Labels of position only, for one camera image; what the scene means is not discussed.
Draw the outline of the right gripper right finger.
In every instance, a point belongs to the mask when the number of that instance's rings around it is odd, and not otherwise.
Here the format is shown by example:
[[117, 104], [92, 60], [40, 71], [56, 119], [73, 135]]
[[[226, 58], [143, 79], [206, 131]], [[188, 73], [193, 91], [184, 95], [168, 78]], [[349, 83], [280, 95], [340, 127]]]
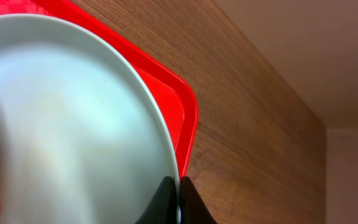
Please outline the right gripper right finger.
[[217, 224], [191, 179], [180, 180], [181, 224]]

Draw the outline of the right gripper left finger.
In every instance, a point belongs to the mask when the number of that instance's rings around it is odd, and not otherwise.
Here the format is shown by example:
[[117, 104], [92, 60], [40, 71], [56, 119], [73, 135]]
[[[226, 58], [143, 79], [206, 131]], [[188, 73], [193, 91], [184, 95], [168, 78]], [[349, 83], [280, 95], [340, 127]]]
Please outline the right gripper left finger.
[[162, 179], [144, 213], [135, 224], [176, 224], [177, 191], [174, 180]]

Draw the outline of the light blue plate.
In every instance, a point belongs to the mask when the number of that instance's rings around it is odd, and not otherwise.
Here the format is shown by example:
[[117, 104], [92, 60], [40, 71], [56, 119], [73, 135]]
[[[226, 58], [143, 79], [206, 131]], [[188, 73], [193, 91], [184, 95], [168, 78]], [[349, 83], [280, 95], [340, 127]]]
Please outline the light blue plate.
[[143, 223], [175, 151], [134, 67], [56, 17], [0, 16], [0, 223]]

